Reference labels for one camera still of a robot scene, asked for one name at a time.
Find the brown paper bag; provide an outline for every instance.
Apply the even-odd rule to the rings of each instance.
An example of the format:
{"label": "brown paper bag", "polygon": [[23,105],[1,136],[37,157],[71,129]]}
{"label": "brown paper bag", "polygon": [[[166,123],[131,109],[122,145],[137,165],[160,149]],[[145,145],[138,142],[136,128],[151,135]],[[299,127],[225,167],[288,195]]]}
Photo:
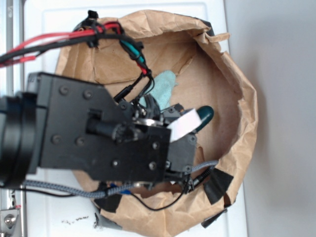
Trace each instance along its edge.
{"label": "brown paper bag", "polygon": [[[99,22],[108,20],[118,20],[127,35],[144,43],[143,52],[153,76],[164,70],[177,75],[178,85],[170,104],[181,103],[185,108],[210,105],[215,111],[211,123],[197,135],[201,148],[197,149],[196,163],[219,161],[209,181],[163,211],[149,211],[131,196],[122,196],[115,213],[101,209],[102,216],[123,230],[153,237],[175,236],[235,202],[256,143],[256,91],[230,55],[221,53],[218,42],[228,39],[229,34],[210,36],[210,27],[199,19],[143,10]],[[56,73],[104,84],[115,95],[140,71],[117,41],[101,40],[98,48],[91,49],[86,44],[63,48]],[[127,99],[138,94],[144,83]],[[97,189],[98,182],[84,172],[75,174],[83,189]],[[152,194],[143,194],[147,197],[143,201],[159,208],[179,196],[167,186],[159,191],[151,197],[147,196]]]}

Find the black electrical tape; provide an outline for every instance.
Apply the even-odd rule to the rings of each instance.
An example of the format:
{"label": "black electrical tape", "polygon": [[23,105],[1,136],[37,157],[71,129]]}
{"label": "black electrical tape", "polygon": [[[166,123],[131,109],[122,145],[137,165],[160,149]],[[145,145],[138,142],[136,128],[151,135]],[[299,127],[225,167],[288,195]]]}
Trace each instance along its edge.
{"label": "black electrical tape", "polygon": [[203,186],[208,200],[214,204],[224,196],[234,177],[216,168],[211,171],[209,177]]}
{"label": "black electrical tape", "polygon": [[107,198],[95,199],[94,202],[103,210],[111,212],[111,213],[116,213],[116,210],[119,207],[121,198],[122,198],[121,194],[114,194]]}
{"label": "black electrical tape", "polygon": [[211,218],[207,219],[206,221],[202,222],[201,225],[204,228],[209,227],[214,221],[217,220],[218,217],[220,217],[224,212],[226,212],[226,209],[221,211],[220,213],[216,214],[215,216],[212,216]]}

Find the silver metal part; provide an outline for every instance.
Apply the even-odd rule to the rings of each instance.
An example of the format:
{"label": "silver metal part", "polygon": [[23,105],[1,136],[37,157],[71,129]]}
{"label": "silver metal part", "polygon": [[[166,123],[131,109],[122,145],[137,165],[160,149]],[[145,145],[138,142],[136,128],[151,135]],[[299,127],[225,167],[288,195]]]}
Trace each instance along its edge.
{"label": "silver metal part", "polygon": [[[25,0],[0,0],[0,55],[8,52],[24,41],[24,3]],[[17,64],[0,69],[0,96],[13,95],[24,90],[24,66]],[[16,224],[10,232],[4,231],[4,214],[19,212]],[[26,195],[21,191],[0,190],[0,237],[26,237]]]}
{"label": "silver metal part", "polygon": [[163,123],[158,120],[148,119],[148,118],[138,118],[136,123],[146,125],[146,126],[163,126]]}
{"label": "silver metal part", "polygon": [[159,147],[160,147],[159,142],[154,142],[153,145],[152,145],[152,147],[153,147],[154,150],[158,150]]}
{"label": "silver metal part", "polygon": [[169,169],[170,166],[171,166],[171,162],[167,160],[167,161],[166,161],[166,169]]}
{"label": "silver metal part", "polygon": [[20,209],[0,211],[0,237],[22,237]]}
{"label": "silver metal part", "polygon": [[[23,41],[23,7],[25,0],[0,0],[0,54]],[[24,67],[17,64],[0,69],[0,96],[24,89]]]}
{"label": "silver metal part", "polygon": [[149,163],[148,167],[150,170],[155,170],[157,168],[157,164],[156,162],[152,161]]}
{"label": "silver metal part", "polygon": [[136,188],[139,188],[139,187],[141,187],[141,186],[142,186],[142,184],[141,184],[141,183],[134,183],[134,185],[135,185],[135,187],[136,187]]}

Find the white surface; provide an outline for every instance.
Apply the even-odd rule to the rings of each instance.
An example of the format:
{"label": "white surface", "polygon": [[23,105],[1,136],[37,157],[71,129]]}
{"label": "white surface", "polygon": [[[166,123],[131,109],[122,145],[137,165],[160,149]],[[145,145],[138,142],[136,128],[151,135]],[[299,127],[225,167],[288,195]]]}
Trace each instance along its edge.
{"label": "white surface", "polygon": [[[224,6],[222,0],[195,2],[193,0],[144,1],[135,0],[110,3],[108,1],[83,0],[27,0],[25,5],[25,39],[48,32],[71,31],[78,22],[87,16],[87,10],[97,10],[100,16],[122,17],[141,9],[164,10],[191,15],[212,23],[215,34],[226,32]],[[222,44],[228,50],[227,42]],[[46,53],[35,62],[26,64],[25,73],[44,70],[54,72],[58,50]],[[33,179],[61,183],[78,187],[72,172],[62,170],[39,171]],[[116,231],[107,228],[93,228],[94,208],[90,200],[74,197],[60,199],[37,194],[28,194],[28,232],[35,237],[74,236],[138,236],[134,233]],[[246,221],[243,188],[241,187],[236,203],[229,208],[209,228],[198,225],[179,236],[217,236],[246,237]]]}
{"label": "white surface", "polygon": [[250,237],[316,236],[316,1],[226,0],[231,55],[257,88],[244,181]]}
{"label": "white surface", "polygon": [[177,120],[168,125],[171,129],[170,142],[174,142],[192,132],[199,127],[202,121],[195,109],[185,113]]}

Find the black plastic clip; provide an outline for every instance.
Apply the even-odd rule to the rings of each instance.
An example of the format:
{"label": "black plastic clip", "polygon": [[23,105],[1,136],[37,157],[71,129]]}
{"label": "black plastic clip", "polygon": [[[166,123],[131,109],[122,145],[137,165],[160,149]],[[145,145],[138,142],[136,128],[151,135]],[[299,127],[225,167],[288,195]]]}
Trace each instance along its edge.
{"label": "black plastic clip", "polygon": [[99,18],[99,15],[96,11],[88,11],[88,17],[85,18],[83,21],[81,21],[73,31],[78,31],[81,28],[89,28],[91,25],[96,22],[96,20]]}
{"label": "black plastic clip", "polygon": [[147,73],[145,74],[146,77],[153,77],[152,76],[152,70],[150,70],[149,68],[146,68]]}
{"label": "black plastic clip", "polygon": [[184,185],[184,194],[188,194],[189,192],[194,190],[193,179],[190,177],[187,183]]}
{"label": "black plastic clip", "polygon": [[88,41],[87,44],[90,48],[94,48],[94,47],[97,47],[99,45],[99,39],[102,38],[101,37],[102,34],[105,34],[106,29],[105,29],[104,25],[98,23],[96,20],[94,20],[94,22],[91,24],[90,28],[94,30],[95,36],[94,36],[94,40]]}

